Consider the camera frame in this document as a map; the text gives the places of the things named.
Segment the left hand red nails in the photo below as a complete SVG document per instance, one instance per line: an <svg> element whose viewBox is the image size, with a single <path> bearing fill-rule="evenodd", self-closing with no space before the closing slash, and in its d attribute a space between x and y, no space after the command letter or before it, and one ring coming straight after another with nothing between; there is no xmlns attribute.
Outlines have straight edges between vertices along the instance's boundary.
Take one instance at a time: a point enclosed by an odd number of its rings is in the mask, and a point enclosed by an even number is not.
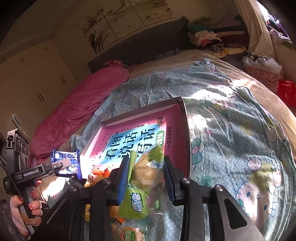
<svg viewBox="0 0 296 241"><path fill-rule="evenodd" d="M34 190L31 192L31 197L33 198L33 201L28 204L28 208L31 212L31 214L34 216L34 218L30 221L31 223L35 225L39 225L42 221L41 216L43 215L42 211L42 202L40 201L40 195L38 190L36 189L40 184L42 183L42 180L37 180L37 185L34 187ZM26 228L26 225L24 223L24 220L22 218L22 214L19 211L19 206L23 205L24 200L22 197L13 195L10 199L10 210L11 210L11 219L18 229L19 233L23 235L24 237L29 237L29 232Z"/></svg>

